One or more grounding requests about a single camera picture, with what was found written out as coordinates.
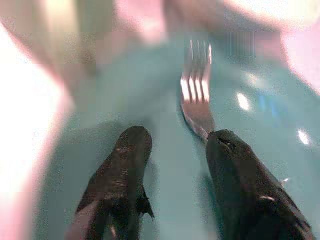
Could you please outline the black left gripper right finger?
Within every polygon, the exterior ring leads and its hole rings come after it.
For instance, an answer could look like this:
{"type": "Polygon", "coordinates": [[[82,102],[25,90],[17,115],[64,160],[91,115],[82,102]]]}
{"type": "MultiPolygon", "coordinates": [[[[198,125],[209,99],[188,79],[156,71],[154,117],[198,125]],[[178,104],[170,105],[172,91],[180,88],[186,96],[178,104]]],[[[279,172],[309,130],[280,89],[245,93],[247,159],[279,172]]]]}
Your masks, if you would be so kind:
{"type": "Polygon", "coordinates": [[[233,131],[211,132],[206,158],[225,240],[314,240],[281,182],[233,131]]]}

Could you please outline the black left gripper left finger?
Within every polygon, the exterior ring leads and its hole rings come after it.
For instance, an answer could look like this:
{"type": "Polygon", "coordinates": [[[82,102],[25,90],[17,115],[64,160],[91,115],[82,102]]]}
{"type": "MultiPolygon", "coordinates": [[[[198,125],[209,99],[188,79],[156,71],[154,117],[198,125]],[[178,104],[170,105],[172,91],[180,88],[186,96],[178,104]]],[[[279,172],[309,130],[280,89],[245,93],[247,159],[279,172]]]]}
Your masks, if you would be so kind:
{"type": "Polygon", "coordinates": [[[74,239],[140,238],[141,218],[155,217],[144,188],[152,148],[152,136],[143,126],[132,126],[119,136],[81,197],[74,216],[74,239]]]}

